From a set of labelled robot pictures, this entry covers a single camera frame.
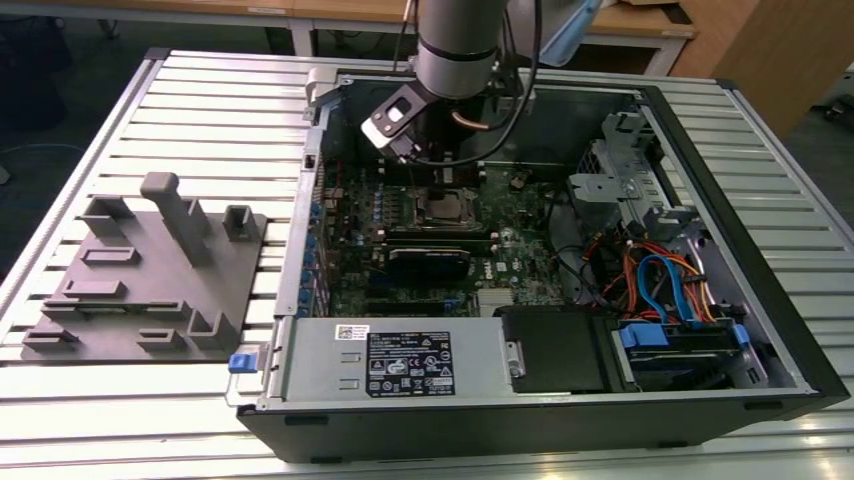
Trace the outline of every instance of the label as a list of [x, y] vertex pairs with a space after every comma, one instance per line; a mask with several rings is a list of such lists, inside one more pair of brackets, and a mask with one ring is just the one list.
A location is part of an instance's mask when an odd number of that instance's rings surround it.
[[371, 333], [367, 353], [371, 397], [454, 395], [451, 332]]
[[264, 7], [247, 7], [250, 13], [272, 13], [275, 15], [284, 15], [284, 8], [264, 8]]
[[367, 340], [370, 325], [335, 325], [335, 340]]

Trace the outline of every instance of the motherboard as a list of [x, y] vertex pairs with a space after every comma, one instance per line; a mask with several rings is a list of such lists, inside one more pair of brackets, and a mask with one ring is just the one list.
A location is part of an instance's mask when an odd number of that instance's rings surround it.
[[382, 170], [330, 163], [330, 316], [476, 317], [566, 303], [544, 228], [551, 183], [480, 166], [474, 185], [390, 185]]

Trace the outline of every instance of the gray plastic base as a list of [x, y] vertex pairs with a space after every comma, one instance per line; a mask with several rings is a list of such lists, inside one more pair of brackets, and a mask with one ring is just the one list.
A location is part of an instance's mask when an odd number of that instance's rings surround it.
[[[145, 191], [149, 180], [159, 193]], [[81, 216], [93, 233], [27, 333], [24, 360], [220, 361], [234, 353], [267, 218], [246, 206], [206, 215], [176, 187], [172, 174], [145, 177], [160, 213], [93, 199]]]

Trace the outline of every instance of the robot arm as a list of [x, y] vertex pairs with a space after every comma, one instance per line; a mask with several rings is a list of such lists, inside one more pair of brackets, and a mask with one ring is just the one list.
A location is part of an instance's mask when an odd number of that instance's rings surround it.
[[[416, 81], [400, 87], [362, 124], [362, 131], [376, 148], [402, 162], [412, 161], [436, 168], [474, 163], [495, 153], [526, 109], [540, 58], [552, 65], [568, 61], [601, 3], [602, 0], [511, 0], [510, 4], [507, 0], [426, 1], [419, 22]], [[466, 159], [432, 162], [431, 150], [436, 141], [448, 137], [464, 138], [464, 135], [448, 135], [448, 130], [486, 130], [478, 128], [478, 122], [464, 119], [458, 109], [482, 96], [492, 81], [504, 11], [510, 23], [531, 23], [527, 28], [531, 40], [523, 41], [522, 48], [523, 53], [530, 51], [531, 72], [524, 92], [515, 102], [516, 109], [492, 148]], [[546, 34], [544, 14], [551, 17], [547, 21], [551, 33]], [[439, 150], [454, 152], [458, 148], [440, 145]]]

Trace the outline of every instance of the table leg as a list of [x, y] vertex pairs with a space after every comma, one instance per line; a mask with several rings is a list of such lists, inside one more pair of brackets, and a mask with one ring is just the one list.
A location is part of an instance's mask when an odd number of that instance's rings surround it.
[[650, 64], [646, 67], [645, 75], [655, 77], [666, 77], [670, 75], [670, 69], [677, 63], [686, 42], [687, 40], [683, 38], [667, 38], [663, 40], [659, 49], [655, 50], [653, 60], [650, 60]]
[[298, 57], [315, 56], [314, 25], [311, 20], [290, 19], [294, 50]]

